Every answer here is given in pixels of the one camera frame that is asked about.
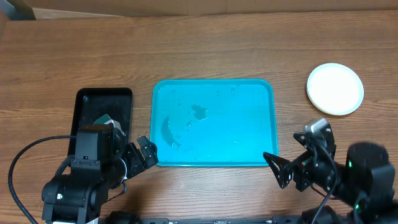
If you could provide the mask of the green and pink sponge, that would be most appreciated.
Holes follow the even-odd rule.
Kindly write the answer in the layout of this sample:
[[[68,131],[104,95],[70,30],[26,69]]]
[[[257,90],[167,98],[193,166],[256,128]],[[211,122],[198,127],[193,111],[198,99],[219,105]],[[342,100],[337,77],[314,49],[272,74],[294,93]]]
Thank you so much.
[[[112,124],[113,127],[118,129],[123,136],[126,135],[126,133],[121,128],[120,122],[112,119],[108,114],[102,115],[97,120],[95,120],[93,124]]]

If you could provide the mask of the light blue plate with stain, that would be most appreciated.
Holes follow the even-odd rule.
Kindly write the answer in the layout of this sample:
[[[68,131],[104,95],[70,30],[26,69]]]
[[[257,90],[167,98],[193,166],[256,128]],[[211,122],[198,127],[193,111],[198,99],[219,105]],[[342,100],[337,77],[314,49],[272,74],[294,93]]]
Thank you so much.
[[[306,83],[307,96],[320,111],[344,116],[357,110],[364,100],[364,87],[358,75],[339,63],[314,68]]]

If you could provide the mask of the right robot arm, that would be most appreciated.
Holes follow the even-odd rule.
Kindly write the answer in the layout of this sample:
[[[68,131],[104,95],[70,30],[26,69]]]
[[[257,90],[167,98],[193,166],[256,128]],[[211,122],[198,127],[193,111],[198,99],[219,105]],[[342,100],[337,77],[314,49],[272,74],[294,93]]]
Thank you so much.
[[[323,189],[322,203],[303,212],[299,223],[397,223],[396,171],[385,147],[357,142],[339,164],[332,133],[294,133],[294,138],[306,152],[293,161],[263,156],[280,188],[294,181],[301,192],[316,185]]]

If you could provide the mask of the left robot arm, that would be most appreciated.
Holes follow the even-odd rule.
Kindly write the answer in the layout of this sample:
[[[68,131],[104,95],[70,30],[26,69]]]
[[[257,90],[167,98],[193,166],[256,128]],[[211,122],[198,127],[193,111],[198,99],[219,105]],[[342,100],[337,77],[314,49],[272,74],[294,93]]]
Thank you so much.
[[[77,131],[75,152],[42,190],[47,223],[89,223],[100,217],[109,191],[158,163],[157,146],[145,136],[130,143],[111,124]]]

